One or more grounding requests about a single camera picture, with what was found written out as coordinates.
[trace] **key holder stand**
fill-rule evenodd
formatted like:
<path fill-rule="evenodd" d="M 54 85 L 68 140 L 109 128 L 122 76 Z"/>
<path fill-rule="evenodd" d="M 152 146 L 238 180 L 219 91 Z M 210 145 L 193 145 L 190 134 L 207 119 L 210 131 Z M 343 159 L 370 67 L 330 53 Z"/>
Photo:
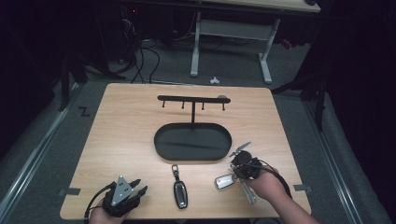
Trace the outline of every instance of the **key holder stand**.
<path fill-rule="evenodd" d="M 217 98 L 159 95 L 159 101 L 191 103 L 191 122 L 168 123 L 154 136 L 157 153 L 169 161 L 216 161 L 224 158 L 230 150 L 232 138 L 223 126 L 217 123 L 195 122 L 196 104 L 225 104 L 231 102 L 226 96 Z"/>

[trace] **person's right hand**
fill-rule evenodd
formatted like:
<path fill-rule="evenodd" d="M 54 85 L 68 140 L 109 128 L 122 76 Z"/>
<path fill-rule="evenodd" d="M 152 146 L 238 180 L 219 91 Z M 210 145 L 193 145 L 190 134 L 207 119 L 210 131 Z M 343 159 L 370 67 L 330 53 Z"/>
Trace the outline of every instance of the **person's right hand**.
<path fill-rule="evenodd" d="M 257 196 L 271 202 L 273 199 L 288 196 L 282 183 L 271 173 L 262 170 L 256 179 L 245 180 L 246 184 L 251 187 Z"/>

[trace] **dark background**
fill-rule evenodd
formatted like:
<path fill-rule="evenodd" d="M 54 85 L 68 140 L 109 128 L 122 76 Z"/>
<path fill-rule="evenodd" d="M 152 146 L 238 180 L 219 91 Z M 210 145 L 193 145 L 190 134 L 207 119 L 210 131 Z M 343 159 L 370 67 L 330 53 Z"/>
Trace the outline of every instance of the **dark background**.
<path fill-rule="evenodd" d="M 296 79 L 313 73 L 327 76 L 326 91 L 346 138 L 395 222 L 396 3 L 336 0 L 319 4 L 322 14 L 353 20 L 320 23 L 286 18 L 276 42 L 312 44 Z M 115 5 L 95 9 L 69 2 L 0 4 L 1 158 L 52 100 L 51 89 L 61 76 L 64 55 L 78 53 L 104 68 L 107 60 L 124 58 L 122 43 L 113 41 L 122 27 L 110 22 L 118 10 Z M 189 11 L 141 7 L 138 12 L 144 34 L 169 45 L 174 29 L 183 34 L 190 25 L 183 22 L 191 17 Z M 102 29 L 112 29 L 114 35 L 102 35 Z"/>

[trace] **gray strip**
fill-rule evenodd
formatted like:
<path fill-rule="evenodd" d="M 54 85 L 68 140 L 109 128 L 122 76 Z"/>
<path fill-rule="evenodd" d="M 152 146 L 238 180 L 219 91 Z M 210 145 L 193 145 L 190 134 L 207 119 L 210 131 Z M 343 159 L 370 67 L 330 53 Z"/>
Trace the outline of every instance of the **gray strip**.
<path fill-rule="evenodd" d="M 326 165 L 328 166 L 332 182 L 334 183 L 335 189 L 337 190 L 338 196 L 340 197 L 341 203 L 344 206 L 346 215 L 349 219 L 349 223 L 363 223 L 358 209 L 356 208 L 352 196 L 349 192 L 346 182 L 341 175 L 340 170 L 335 162 L 335 159 L 330 151 L 330 147 L 326 141 L 323 132 L 318 130 L 317 124 L 315 123 L 315 113 L 312 105 L 309 102 L 303 102 L 304 108 L 310 116 L 311 124 L 314 126 L 319 142 L 321 143 L 322 153 Z"/>
<path fill-rule="evenodd" d="M 3 201 L 0 203 L 0 223 L 7 223 L 21 196 L 27 189 L 30 181 L 35 175 L 35 172 L 37 171 L 45 155 L 47 154 L 50 148 L 50 142 L 52 140 L 52 137 L 58 129 L 59 125 L 64 120 L 64 117 L 66 116 L 68 111 L 68 107 L 75 100 L 81 89 L 82 85 L 78 85 L 77 83 L 75 83 L 75 85 L 72 87 L 72 97 L 70 97 L 69 104 L 66 106 L 64 111 L 59 112 L 59 114 L 55 118 L 55 121 L 52 122 L 49 130 L 41 140 L 40 144 L 33 150 L 29 159 L 23 165 L 14 183 L 9 188 L 8 193 L 4 197 Z"/>

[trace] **desk leg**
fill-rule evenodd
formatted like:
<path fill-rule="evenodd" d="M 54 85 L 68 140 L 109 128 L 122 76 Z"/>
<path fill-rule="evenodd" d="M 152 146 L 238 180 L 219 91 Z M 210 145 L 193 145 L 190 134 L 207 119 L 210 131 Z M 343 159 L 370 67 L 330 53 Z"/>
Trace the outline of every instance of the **desk leg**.
<path fill-rule="evenodd" d="M 272 83 L 271 74 L 268 69 L 267 57 L 268 57 L 268 53 L 270 52 L 271 46 L 274 42 L 277 27 L 279 26 L 279 23 L 280 23 L 280 19 L 276 19 L 274 22 L 274 25 L 271 29 L 271 32 L 269 34 L 269 37 L 267 40 L 267 46 L 265 47 L 265 51 L 264 51 L 264 53 L 259 54 L 260 65 L 262 66 L 262 75 L 264 76 L 264 82 L 267 84 Z"/>
<path fill-rule="evenodd" d="M 195 44 L 194 51 L 192 52 L 191 61 L 191 76 L 198 76 L 198 64 L 199 64 L 199 35 L 201 32 L 201 12 L 197 12 L 197 22 L 195 24 Z"/>

